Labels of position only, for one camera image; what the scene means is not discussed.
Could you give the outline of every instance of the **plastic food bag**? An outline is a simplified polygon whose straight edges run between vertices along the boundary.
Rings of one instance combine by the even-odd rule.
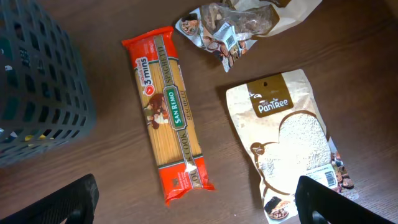
[[[256,42],[253,37],[274,35],[297,25],[321,2],[306,1],[228,0],[224,4],[211,3],[181,18],[175,27],[197,47],[216,55],[228,72]]]
[[[351,200],[359,197],[302,70],[231,88],[226,99],[234,127],[261,176],[269,223],[297,215],[294,193],[301,175]]]

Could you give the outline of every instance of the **paniree logo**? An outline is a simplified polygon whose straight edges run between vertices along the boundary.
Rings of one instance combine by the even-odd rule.
[[[154,81],[150,74],[148,58],[141,57],[136,59],[137,73],[141,86],[144,87],[144,94],[152,96],[155,93]]]
[[[278,99],[272,99],[272,101],[268,100],[262,100],[260,101],[260,104],[258,106],[260,113],[263,112],[268,112],[271,110],[275,110],[277,108],[282,108],[284,106],[288,106],[289,101],[288,100],[278,100]]]

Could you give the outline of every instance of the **grid pattern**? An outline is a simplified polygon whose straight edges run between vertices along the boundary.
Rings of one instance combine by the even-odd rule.
[[[0,0],[0,167],[84,136],[95,123],[81,59],[33,0]]]

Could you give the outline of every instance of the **brown wooden surface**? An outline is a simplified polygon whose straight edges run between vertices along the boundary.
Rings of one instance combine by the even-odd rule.
[[[357,202],[398,222],[398,25],[384,2],[324,0],[299,26],[259,41],[229,73],[176,32],[197,135],[218,191],[189,192],[170,208],[120,41],[172,25],[211,1],[39,2],[80,48],[98,121],[87,138],[0,170],[0,218],[92,173],[100,192],[95,223],[266,223],[259,177],[229,121],[224,93],[234,83],[302,68],[356,183]]]

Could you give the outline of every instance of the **uncooked spaghetti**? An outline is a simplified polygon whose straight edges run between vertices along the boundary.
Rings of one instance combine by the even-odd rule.
[[[172,31],[165,27],[123,41],[130,51],[166,204],[190,189],[214,190],[195,133]]]

